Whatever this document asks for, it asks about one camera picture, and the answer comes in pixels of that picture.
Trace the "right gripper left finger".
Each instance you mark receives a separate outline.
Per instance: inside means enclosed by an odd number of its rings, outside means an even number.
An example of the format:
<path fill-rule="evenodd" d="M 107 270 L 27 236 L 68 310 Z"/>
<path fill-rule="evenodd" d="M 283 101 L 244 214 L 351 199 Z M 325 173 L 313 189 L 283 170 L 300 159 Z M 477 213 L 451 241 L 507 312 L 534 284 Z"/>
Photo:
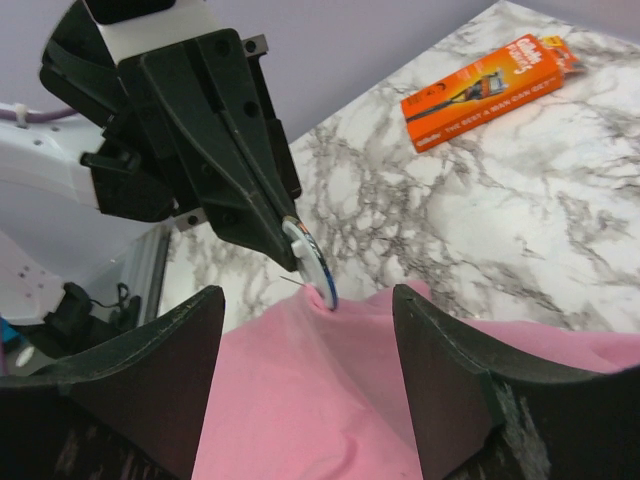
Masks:
<path fill-rule="evenodd" d="M 1 380 L 4 479 L 189 479 L 218 356 L 223 290 L 29 376 Z"/>

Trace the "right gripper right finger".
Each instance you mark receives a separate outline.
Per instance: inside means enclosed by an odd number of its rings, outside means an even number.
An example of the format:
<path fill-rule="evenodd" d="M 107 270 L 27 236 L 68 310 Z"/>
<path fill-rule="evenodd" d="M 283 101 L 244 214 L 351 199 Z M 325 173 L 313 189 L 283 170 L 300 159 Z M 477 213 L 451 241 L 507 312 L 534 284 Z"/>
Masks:
<path fill-rule="evenodd" d="M 406 285 L 393 323 L 426 479 L 635 479 L 639 370 L 595 373 L 523 352 Z"/>

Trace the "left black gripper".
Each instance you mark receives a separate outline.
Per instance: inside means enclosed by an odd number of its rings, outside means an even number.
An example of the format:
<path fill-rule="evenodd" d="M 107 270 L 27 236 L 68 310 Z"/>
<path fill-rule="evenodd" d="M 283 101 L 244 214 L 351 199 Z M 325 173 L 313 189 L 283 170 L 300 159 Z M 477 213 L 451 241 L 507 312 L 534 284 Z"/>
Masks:
<path fill-rule="evenodd" d="M 97 125 L 82 156 L 98 209 L 206 222 L 229 243 L 296 268 L 282 221 L 280 123 L 261 37 L 242 40 L 203 1 L 75 1 L 42 57 L 43 86 Z"/>

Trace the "pink t-shirt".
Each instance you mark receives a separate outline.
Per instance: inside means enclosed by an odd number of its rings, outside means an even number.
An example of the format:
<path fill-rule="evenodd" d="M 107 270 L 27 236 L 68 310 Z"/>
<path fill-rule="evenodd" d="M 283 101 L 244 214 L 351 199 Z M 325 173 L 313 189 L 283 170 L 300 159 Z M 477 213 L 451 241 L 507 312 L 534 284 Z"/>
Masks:
<path fill-rule="evenodd" d="M 300 289 L 221 342 L 197 479 L 426 479 L 393 323 L 393 291 L 327 310 Z M 639 370 L 635 334 L 460 320 L 595 373 Z"/>

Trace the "round colourful brooch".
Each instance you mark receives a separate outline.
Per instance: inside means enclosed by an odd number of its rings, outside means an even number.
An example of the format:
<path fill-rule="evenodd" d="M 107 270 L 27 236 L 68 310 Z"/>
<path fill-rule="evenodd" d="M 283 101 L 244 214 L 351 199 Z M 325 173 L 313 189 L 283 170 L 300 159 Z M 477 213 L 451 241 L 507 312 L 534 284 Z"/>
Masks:
<path fill-rule="evenodd" d="M 335 310 L 338 307 L 336 285 L 318 243 L 304 223 L 293 216 L 283 218 L 282 230 L 304 283 L 316 289 L 329 310 Z"/>

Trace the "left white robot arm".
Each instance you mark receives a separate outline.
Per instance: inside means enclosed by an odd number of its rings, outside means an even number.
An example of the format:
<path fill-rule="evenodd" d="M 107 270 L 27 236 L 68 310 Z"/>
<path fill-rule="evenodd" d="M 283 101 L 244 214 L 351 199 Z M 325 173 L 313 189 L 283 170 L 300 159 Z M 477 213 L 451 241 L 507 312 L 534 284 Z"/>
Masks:
<path fill-rule="evenodd" d="M 73 1 L 39 79 L 57 112 L 1 110 L 1 217 L 40 240 L 98 215 L 182 229 L 297 267 L 283 230 L 301 192 L 260 65 L 262 35 L 204 1 Z"/>

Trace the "orange razor box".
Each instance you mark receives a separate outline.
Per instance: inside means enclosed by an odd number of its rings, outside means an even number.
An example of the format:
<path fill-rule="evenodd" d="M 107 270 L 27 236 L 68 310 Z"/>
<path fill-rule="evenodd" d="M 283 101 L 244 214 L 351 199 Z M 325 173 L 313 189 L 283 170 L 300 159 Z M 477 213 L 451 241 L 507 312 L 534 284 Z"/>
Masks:
<path fill-rule="evenodd" d="M 415 151 L 425 152 L 585 71 L 561 37 L 526 34 L 403 99 L 407 133 Z"/>

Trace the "black base frame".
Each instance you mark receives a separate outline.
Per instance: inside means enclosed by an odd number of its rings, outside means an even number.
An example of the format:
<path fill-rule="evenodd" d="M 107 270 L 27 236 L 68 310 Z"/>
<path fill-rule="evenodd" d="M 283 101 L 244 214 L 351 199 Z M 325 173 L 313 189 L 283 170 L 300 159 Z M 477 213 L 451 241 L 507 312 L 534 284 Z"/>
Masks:
<path fill-rule="evenodd" d="M 153 320 L 170 231 L 130 221 L 1 235 L 1 373 L 28 375 Z"/>

